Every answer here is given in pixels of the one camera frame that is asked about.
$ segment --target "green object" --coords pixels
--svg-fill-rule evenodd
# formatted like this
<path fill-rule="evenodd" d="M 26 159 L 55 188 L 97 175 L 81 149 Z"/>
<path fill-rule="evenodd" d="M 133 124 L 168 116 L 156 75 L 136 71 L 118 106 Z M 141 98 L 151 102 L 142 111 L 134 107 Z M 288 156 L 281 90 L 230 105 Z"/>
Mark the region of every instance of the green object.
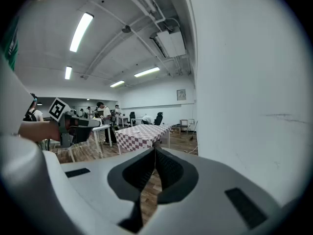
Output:
<path fill-rule="evenodd" d="M 17 38 L 18 21 L 19 19 L 16 17 L 10 24 L 9 28 L 3 36 L 3 39 L 1 40 L 1 48 L 4 53 L 4 57 L 8 61 L 9 66 L 13 71 L 19 49 Z"/>

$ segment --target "black office chair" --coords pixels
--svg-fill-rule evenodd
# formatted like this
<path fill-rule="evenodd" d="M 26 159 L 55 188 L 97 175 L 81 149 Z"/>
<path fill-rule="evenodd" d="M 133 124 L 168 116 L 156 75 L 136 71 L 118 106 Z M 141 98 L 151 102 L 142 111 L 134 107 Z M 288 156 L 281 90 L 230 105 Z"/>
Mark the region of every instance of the black office chair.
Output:
<path fill-rule="evenodd" d="M 155 125 L 160 125 L 163 119 L 163 112 L 159 112 L 155 119 Z"/>
<path fill-rule="evenodd" d="M 129 114 L 129 122 L 127 122 L 128 124 L 131 124 L 132 122 L 132 118 L 136 118 L 136 116 L 135 116 L 135 112 L 131 112 L 130 114 Z"/>

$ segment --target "fluorescent ceiling light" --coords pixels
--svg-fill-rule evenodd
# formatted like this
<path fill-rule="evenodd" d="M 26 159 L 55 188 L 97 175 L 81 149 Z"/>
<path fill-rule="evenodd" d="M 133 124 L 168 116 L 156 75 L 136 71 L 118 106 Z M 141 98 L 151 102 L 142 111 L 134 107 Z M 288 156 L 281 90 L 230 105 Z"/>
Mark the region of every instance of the fluorescent ceiling light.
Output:
<path fill-rule="evenodd" d="M 65 79 L 69 79 L 71 71 L 72 67 L 67 66 L 67 70 L 65 71 Z"/>
<path fill-rule="evenodd" d="M 135 74 L 135 77 L 143 76 L 143 75 L 146 75 L 146 74 L 149 74 L 149 73 L 152 73 L 155 71 L 159 71 L 159 70 L 160 70 L 159 67 L 155 67 L 155 68 L 152 68 L 150 70 L 146 70 L 146 71 L 143 71 L 141 73 Z"/>
<path fill-rule="evenodd" d="M 72 44 L 70 45 L 70 48 L 69 48 L 70 51 L 73 51 L 73 52 L 77 51 L 79 43 L 82 40 L 83 35 L 84 35 L 84 33 L 85 33 L 85 31 L 86 31 L 86 29 L 87 29 L 87 27 L 90 24 L 92 19 L 93 19 L 93 15 L 91 15 L 89 13 L 85 13 L 82 16 L 82 18 L 81 18 L 81 20 L 77 26 L 77 29 L 75 31 L 75 34 L 74 34 L 74 37 L 72 40 Z"/>
<path fill-rule="evenodd" d="M 118 85 L 120 85 L 120 84 L 123 84 L 123 83 L 125 83 L 124 81 L 119 81 L 119 82 L 117 82 L 117 83 L 115 83 L 115 84 L 112 84 L 112 85 L 110 85 L 111 87 L 115 87 L 115 86 L 118 86 Z"/>

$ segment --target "framed picture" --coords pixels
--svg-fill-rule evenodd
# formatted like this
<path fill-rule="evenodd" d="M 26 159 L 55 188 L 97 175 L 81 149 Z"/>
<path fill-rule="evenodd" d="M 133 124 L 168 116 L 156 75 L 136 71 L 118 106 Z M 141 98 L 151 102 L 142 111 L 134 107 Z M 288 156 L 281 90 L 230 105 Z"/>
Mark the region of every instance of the framed picture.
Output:
<path fill-rule="evenodd" d="M 177 100 L 186 100 L 186 90 L 177 90 Z"/>

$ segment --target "black slot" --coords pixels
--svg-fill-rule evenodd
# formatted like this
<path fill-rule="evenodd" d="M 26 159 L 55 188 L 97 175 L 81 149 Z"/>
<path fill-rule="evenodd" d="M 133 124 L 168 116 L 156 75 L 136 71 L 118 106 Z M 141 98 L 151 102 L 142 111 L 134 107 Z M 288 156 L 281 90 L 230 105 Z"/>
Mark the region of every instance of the black slot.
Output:
<path fill-rule="evenodd" d="M 68 178 L 72 178 L 72 177 L 86 174 L 88 172 L 90 172 L 90 170 L 88 170 L 87 168 L 82 168 L 82 169 L 78 169 L 78 170 L 67 171 L 65 174 Z"/>
<path fill-rule="evenodd" d="M 250 229 L 262 224 L 267 217 L 239 188 L 226 190 L 225 194 Z"/>

